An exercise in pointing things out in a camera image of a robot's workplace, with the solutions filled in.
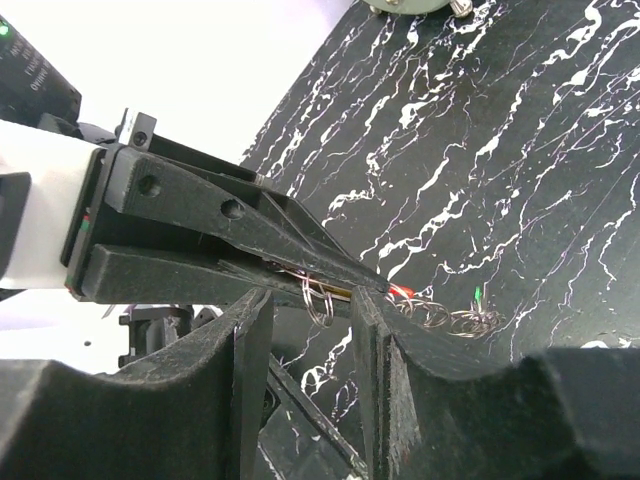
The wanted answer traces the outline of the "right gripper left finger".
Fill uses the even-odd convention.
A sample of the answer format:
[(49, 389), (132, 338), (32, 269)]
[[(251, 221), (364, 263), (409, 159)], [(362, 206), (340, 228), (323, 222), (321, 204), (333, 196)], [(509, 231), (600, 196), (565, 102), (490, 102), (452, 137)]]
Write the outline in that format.
[(57, 361), (1, 364), (5, 479), (250, 479), (274, 299), (224, 314), (113, 375)]

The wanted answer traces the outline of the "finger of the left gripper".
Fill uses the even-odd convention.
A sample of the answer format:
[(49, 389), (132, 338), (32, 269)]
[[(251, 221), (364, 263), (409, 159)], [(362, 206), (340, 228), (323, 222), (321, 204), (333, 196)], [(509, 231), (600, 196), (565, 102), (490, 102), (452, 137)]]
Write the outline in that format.
[(98, 304), (224, 307), (253, 288), (271, 291), (278, 306), (306, 308), (299, 278), (267, 262), (242, 257), (96, 244), (79, 280), (79, 294)]

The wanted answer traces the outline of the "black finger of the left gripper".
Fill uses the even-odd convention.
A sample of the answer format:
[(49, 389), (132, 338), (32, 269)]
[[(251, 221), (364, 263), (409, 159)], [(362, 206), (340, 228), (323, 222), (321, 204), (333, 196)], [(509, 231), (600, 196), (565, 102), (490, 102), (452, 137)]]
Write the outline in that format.
[(115, 155), (104, 199), (119, 214), (217, 238), (331, 285), (389, 289), (298, 201), (230, 175), (197, 173), (125, 147)]

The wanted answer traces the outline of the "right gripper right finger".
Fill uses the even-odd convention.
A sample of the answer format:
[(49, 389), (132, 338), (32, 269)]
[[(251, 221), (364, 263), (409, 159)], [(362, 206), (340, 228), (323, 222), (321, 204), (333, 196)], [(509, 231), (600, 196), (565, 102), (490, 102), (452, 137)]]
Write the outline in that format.
[(551, 348), (511, 364), (355, 290), (353, 352), (373, 479), (635, 479), (639, 353)]

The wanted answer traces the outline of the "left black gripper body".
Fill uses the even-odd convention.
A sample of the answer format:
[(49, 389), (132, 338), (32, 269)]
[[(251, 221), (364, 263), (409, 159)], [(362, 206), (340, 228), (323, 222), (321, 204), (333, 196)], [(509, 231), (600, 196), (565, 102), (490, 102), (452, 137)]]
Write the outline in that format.
[[(113, 133), (92, 124), (80, 122), (74, 126), (73, 134), (89, 143), (118, 152), (123, 145), (134, 147), (140, 151), (151, 151), (157, 119), (136, 109), (126, 109), (121, 123)], [(71, 226), (61, 254), (61, 263), (67, 268), (65, 288), (76, 300), (87, 300), (82, 292), (82, 276), (84, 275), (84, 247), (90, 233), (95, 214), (94, 207), (100, 208), (104, 191), (100, 186), (103, 179), (103, 161), (105, 153), (99, 151), (90, 158), (89, 168), (80, 190)]]

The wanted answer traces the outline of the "metal wire keyring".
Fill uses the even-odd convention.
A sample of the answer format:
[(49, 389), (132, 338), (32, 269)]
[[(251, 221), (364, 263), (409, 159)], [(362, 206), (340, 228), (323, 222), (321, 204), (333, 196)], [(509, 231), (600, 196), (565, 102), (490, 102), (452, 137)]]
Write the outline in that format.
[[(335, 303), (350, 303), (352, 292), (337, 286), (312, 279), (308, 274), (294, 271), (292, 275), (300, 281), (301, 294), (310, 319), (321, 328), (332, 325), (335, 316)], [(480, 339), (495, 331), (504, 316), (490, 310), (485, 298), (484, 311), (474, 310), (474, 295), (470, 307), (466, 310), (450, 310), (441, 303), (414, 295), (411, 300), (385, 295), (385, 300), (397, 311), (416, 320), (425, 329), (443, 329), (450, 336), (468, 339)]]

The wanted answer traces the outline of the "green tagged key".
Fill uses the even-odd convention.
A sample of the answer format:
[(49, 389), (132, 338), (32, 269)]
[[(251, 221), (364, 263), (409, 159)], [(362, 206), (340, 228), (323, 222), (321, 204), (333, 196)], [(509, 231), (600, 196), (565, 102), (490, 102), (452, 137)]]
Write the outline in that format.
[(478, 313), (484, 311), (484, 289), (480, 286), (474, 292), (474, 310)]

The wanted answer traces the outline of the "red keyring opener tool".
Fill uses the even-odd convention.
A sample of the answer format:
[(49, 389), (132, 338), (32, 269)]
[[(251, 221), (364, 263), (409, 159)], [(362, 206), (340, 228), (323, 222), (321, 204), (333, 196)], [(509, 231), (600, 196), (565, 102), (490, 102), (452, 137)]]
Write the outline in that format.
[(389, 294), (394, 297), (400, 297), (404, 300), (411, 300), (415, 295), (414, 291), (411, 288), (394, 283), (389, 284)]

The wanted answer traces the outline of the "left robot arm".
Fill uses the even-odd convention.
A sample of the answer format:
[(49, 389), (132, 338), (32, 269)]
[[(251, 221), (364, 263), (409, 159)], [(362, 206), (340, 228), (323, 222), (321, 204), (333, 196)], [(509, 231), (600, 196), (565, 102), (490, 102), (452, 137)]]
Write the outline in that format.
[(1, 24), (1, 285), (97, 304), (228, 304), (270, 290), (343, 315), (389, 282), (268, 179), (159, 136), (127, 110), (115, 132), (79, 119), (81, 94)]

